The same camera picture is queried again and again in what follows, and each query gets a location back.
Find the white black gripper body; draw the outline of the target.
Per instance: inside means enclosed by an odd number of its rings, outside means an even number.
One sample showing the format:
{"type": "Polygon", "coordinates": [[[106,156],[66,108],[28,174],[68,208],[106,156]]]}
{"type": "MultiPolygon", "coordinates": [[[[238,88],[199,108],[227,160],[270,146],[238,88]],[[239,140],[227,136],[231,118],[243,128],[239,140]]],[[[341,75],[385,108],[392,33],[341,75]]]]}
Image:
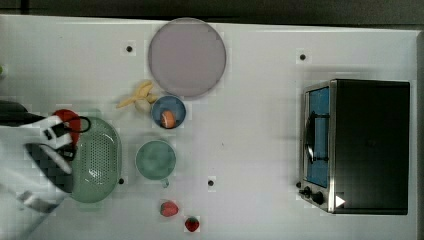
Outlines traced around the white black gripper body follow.
{"type": "Polygon", "coordinates": [[[41,121],[41,139],[53,149],[59,149],[72,143],[70,131],[65,122],[58,116],[52,115],[41,121]]]}

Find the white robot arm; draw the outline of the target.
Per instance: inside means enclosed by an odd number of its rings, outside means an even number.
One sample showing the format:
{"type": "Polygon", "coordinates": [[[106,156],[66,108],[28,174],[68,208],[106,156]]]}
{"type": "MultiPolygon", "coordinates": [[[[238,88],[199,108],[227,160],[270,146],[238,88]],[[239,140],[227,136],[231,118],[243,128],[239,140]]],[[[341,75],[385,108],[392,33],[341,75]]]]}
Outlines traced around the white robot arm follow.
{"type": "Polygon", "coordinates": [[[58,116],[42,117],[1,102],[1,240],[22,240],[73,191],[60,150],[72,144],[58,116]]]}

